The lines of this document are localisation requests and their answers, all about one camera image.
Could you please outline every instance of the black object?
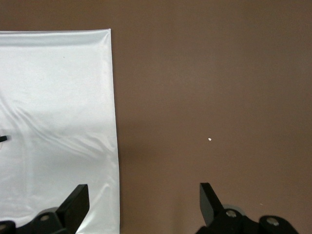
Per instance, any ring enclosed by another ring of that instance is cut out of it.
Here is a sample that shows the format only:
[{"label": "black object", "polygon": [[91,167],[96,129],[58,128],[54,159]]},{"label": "black object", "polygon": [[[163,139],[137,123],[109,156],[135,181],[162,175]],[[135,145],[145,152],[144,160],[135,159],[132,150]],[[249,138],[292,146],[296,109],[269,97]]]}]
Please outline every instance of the black object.
[{"label": "black object", "polygon": [[0,142],[8,140],[7,136],[0,136]]},{"label": "black object", "polygon": [[80,184],[55,212],[40,214],[19,228],[13,221],[2,221],[0,234],[75,234],[89,207],[88,185]]},{"label": "black object", "polygon": [[285,219],[267,215],[259,223],[234,209],[224,209],[209,183],[200,184],[200,210],[206,226],[196,234],[298,234]]}]

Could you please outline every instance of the white cloth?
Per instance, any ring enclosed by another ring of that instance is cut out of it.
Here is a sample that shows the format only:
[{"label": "white cloth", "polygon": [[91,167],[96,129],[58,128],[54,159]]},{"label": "white cloth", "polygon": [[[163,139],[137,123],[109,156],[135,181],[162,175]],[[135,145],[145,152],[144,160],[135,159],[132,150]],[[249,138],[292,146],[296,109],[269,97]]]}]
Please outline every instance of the white cloth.
[{"label": "white cloth", "polygon": [[111,31],[0,33],[0,220],[22,226],[88,184],[77,233],[119,233]]}]

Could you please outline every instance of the brown surface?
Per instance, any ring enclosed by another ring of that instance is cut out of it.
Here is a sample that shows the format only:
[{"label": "brown surface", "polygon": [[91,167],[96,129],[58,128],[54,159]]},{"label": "brown surface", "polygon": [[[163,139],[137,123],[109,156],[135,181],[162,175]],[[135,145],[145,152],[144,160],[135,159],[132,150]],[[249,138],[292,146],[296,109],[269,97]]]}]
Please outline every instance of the brown surface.
[{"label": "brown surface", "polygon": [[123,234],[193,234],[203,181],[311,233],[312,1],[0,0],[0,30],[104,28]]}]

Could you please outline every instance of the brown table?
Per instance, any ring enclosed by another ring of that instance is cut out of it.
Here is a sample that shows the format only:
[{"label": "brown table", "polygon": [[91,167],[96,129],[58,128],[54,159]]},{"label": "brown table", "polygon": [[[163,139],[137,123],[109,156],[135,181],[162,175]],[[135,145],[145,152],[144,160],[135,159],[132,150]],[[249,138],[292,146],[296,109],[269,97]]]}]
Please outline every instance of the brown table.
[{"label": "brown table", "polygon": [[200,182],[308,234],[311,12],[310,0],[0,0],[0,30],[112,28],[123,234],[195,233]]}]

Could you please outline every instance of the screw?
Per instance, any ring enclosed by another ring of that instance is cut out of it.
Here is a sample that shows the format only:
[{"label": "screw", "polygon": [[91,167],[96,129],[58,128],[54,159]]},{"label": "screw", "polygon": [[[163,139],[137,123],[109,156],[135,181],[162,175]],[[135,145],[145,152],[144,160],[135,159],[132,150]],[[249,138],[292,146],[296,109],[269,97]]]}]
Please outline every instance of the screw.
[{"label": "screw", "polygon": [[228,211],[226,212],[226,215],[227,215],[228,217],[231,217],[231,218],[235,218],[235,217],[236,217],[235,211],[232,211],[232,210],[228,210]]},{"label": "screw", "polygon": [[40,221],[46,221],[49,219],[49,216],[48,215],[44,215],[40,218]]},{"label": "screw", "polygon": [[278,226],[279,225],[279,223],[276,220],[276,218],[273,218],[273,217],[268,217],[267,218],[267,222],[270,223],[271,225],[274,225],[274,226]]},{"label": "screw", "polygon": [[4,230],[6,228],[6,225],[5,224],[1,224],[0,225],[0,231]]}]

